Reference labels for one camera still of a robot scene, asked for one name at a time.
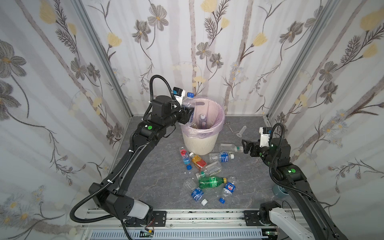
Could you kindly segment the clear bottle purple label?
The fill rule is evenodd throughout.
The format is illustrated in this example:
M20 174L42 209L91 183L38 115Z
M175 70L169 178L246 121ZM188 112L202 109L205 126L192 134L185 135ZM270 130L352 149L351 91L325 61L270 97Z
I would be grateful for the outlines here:
M205 114L200 115L199 126L200 129L207 129L207 116Z

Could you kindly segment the clear bottle green label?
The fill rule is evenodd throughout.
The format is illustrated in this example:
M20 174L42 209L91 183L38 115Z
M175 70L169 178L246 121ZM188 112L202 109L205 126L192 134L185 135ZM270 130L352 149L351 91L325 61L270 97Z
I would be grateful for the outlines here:
M221 143L219 145L220 152L231 152L231 153L243 153L244 148L242 146L236 146L234 144Z

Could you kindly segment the clear bottle red blue label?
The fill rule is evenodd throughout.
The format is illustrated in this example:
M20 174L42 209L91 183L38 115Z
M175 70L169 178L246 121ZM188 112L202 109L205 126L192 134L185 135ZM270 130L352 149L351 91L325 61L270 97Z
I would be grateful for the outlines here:
M191 166L191 159L190 159L188 150L185 147L181 147L179 151L180 151L182 160L186 166L186 169L190 171L192 169L192 166Z

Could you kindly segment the clear bottle blue round logo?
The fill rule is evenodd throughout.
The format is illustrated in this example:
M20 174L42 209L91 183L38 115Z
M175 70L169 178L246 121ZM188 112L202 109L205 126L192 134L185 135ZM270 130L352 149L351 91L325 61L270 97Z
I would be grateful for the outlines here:
M236 186L233 183L226 183L222 190L221 197L219 198L220 203L225 204L226 200L233 195L233 192L235 191Z

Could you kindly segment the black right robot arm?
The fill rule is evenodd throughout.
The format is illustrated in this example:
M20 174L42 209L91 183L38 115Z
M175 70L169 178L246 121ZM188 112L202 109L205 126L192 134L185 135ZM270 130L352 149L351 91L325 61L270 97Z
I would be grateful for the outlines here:
M259 220L274 224L292 240L346 240L347 236L336 226L318 201L303 171L291 162L291 146L285 139L281 123L262 128L256 142L242 140L244 153L260 158L269 168L272 181L285 189L298 206L309 228L304 228L275 201L260 205Z

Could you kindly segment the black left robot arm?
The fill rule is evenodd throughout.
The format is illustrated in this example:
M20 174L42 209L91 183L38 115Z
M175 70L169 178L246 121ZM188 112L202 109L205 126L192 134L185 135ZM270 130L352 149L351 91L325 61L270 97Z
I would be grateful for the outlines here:
M154 96L153 82L162 80L169 86L167 80L154 75L150 78L150 104L144 114L142 122L130 136L130 146L117 166L101 183L93 183L89 188L89 195L77 203L70 211L70 219L80 224L90 224L110 218L120 220L127 239L131 236L125 221L136 219L137 223L149 226L153 219L153 207L139 200L127 196L130 183L137 170L156 147L162 138L168 138L168 127L175 127L176 123L186 124L194 112L193 107L183 107L176 99L172 90L169 96ZM76 211L86 202L93 200L96 205L107 212L107 215L93 219L81 219Z

